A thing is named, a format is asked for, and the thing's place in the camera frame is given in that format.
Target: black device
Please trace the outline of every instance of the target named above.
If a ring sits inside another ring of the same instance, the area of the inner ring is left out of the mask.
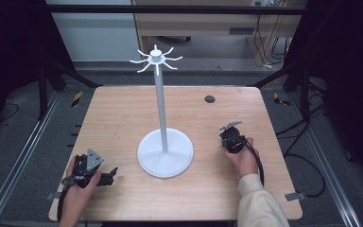
[[[77,183],[78,186],[80,186],[81,188],[85,188],[98,170],[98,168],[101,166],[103,161],[104,159],[91,148],[87,150],[87,155],[82,154],[81,156],[76,156],[75,166],[73,167],[72,175],[65,177],[61,180],[61,184],[64,185],[64,188],[60,194],[60,199],[58,203],[58,221],[61,220],[63,201],[69,188],[75,183]],[[116,175],[116,172],[117,167],[114,168],[110,173],[101,173],[101,178],[97,186],[112,185],[113,176]]]
[[[224,132],[219,135],[219,143],[230,153],[238,153],[241,149],[243,149],[243,147],[247,147],[255,158],[259,168],[260,180],[262,185],[264,185],[264,169],[262,167],[261,160],[246,137],[244,135],[240,135],[240,131],[235,127],[240,123],[242,123],[242,121],[234,121],[219,128],[220,130],[224,130]]]

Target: beige sleeve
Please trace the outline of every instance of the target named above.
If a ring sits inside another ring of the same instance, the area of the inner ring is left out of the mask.
[[[242,197],[238,207],[238,227],[289,226],[279,202],[264,189],[257,174],[241,178],[238,191]]]

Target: white stand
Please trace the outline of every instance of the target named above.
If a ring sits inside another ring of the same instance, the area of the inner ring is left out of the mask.
[[[133,63],[148,62],[148,65],[137,73],[144,72],[151,64],[155,67],[155,87],[157,93],[158,112],[161,128],[147,134],[141,141],[137,149],[137,158],[141,167],[150,175],[157,178],[172,178],[187,169],[193,161],[193,144],[191,140],[183,132],[166,127],[164,114],[164,83],[161,64],[166,65],[170,69],[177,69],[168,65],[165,61],[177,61],[177,59],[166,58],[165,55],[172,52],[173,47],[165,54],[162,51],[155,49],[150,52],[150,55],[138,52],[146,56],[143,61],[131,61]]]

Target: white wall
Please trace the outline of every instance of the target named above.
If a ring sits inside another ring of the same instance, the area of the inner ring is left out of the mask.
[[[130,0],[45,0],[48,5],[130,5]],[[141,60],[131,13],[52,13],[72,61]]]

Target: hand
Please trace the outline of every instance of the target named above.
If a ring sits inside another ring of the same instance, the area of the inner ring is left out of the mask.
[[[247,140],[253,146],[253,139],[249,137]],[[231,160],[234,171],[237,173],[239,179],[252,173],[258,174],[258,165],[255,161],[255,157],[247,147],[243,147],[243,149],[236,154],[229,153],[226,149],[223,152],[224,155]]]
[[[72,175],[73,167],[75,166],[76,158],[73,157],[69,166],[66,169],[66,177]],[[63,201],[63,208],[59,226],[77,226],[82,213],[93,196],[94,188],[99,183],[101,172],[98,170],[91,178],[85,188],[81,188],[77,183],[73,184]]]

